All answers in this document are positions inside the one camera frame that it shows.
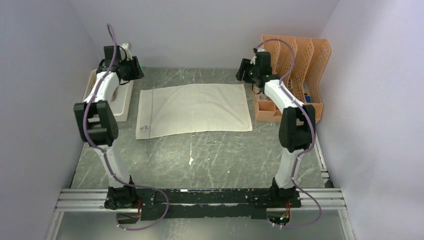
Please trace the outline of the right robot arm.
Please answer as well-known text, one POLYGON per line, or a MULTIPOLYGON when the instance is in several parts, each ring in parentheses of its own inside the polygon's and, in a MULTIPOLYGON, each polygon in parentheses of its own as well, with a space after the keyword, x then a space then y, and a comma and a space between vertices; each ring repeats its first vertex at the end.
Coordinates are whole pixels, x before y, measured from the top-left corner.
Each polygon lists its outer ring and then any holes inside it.
POLYGON ((235 76, 239 81, 255 84, 281 112, 278 140, 282 153, 278 171, 269 192, 251 200, 257 207, 299 208, 301 200, 295 178, 302 155, 315 144, 315 108, 298 100, 273 74, 268 51, 258 49, 252 59, 242 59, 235 76))

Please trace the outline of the cream white towel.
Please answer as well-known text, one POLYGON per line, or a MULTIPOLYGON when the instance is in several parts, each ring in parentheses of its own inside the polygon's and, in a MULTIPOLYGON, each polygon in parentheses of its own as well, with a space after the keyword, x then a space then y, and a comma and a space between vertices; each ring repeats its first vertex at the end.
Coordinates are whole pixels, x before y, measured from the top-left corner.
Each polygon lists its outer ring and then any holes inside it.
POLYGON ((137 140, 252 129, 242 84, 194 83, 140 91, 137 140))

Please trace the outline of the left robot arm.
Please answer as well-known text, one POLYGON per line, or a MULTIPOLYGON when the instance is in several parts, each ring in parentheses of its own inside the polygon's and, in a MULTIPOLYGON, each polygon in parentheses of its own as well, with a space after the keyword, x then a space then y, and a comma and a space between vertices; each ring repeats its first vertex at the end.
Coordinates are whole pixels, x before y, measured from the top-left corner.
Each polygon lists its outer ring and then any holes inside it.
POLYGON ((94 149, 105 168, 108 190, 104 207, 110 210, 141 206, 134 181, 123 166, 114 142, 119 136, 117 120, 111 109, 115 90, 144 77, 138 58, 129 43, 105 46, 104 59, 96 70, 96 81, 88 96, 73 106, 81 139, 94 149))

